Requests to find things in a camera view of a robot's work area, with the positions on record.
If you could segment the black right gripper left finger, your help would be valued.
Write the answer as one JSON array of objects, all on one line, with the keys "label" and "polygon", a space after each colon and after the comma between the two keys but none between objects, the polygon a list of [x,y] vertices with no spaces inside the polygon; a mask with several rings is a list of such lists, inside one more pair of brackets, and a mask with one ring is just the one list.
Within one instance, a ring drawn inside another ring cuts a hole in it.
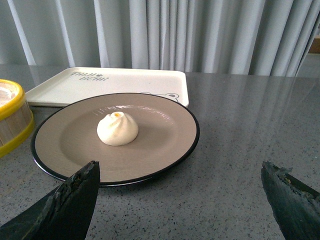
[{"label": "black right gripper left finger", "polygon": [[100,186],[91,161],[31,207],[0,227],[2,240],[83,240]]}]

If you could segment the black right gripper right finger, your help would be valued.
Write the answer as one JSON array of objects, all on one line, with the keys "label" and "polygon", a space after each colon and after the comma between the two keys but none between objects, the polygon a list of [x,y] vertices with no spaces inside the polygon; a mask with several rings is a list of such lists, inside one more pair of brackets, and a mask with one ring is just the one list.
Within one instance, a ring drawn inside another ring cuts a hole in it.
[{"label": "black right gripper right finger", "polygon": [[320,193],[279,168],[264,161],[261,181],[273,216],[286,240],[320,238]]}]

